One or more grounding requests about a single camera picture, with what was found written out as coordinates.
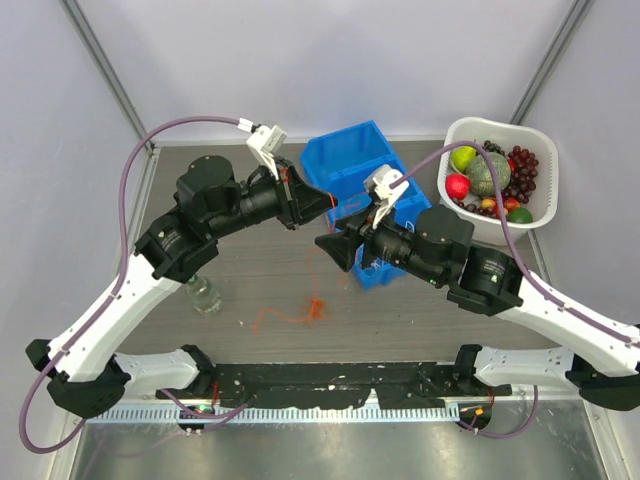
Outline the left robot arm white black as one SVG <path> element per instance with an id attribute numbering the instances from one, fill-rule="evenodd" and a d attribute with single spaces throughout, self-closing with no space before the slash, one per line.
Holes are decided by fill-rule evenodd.
<path id="1" fill-rule="evenodd" d="M 294 165 L 258 167 L 236 181 L 229 160 L 203 156 L 176 181 L 175 207 L 140 236 L 119 275 L 80 319 L 58 337 L 32 341 L 26 353 L 39 370 L 48 362 L 54 404 L 94 418 L 125 397 L 172 393 L 200 399 L 213 392 L 215 367 L 194 345 L 164 354 L 126 355 L 118 349 L 141 321 L 218 254 L 219 239 L 266 220 L 294 230 L 335 207 L 330 193 L 307 184 Z"/>

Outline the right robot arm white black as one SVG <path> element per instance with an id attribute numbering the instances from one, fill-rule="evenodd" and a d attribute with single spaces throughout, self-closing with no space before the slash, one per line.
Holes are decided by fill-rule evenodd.
<path id="1" fill-rule="evenodd" d="M 560 294 L 515 258 L 472 241 L 473 226 L 437 206 L 422 211 L 413 229 L 372 207 L 338 221 L 315 244 L 343 271 L 381 260 L 436 288 L 459 308 L 526 327 L 555 342 L 538 350 L 461 346 L 451 380 L 465 395 L 484 386 L 527 384 L 574 388 L 599 407 L 631 411 L 639 405 L 639 329 L 593 312 Z"/>

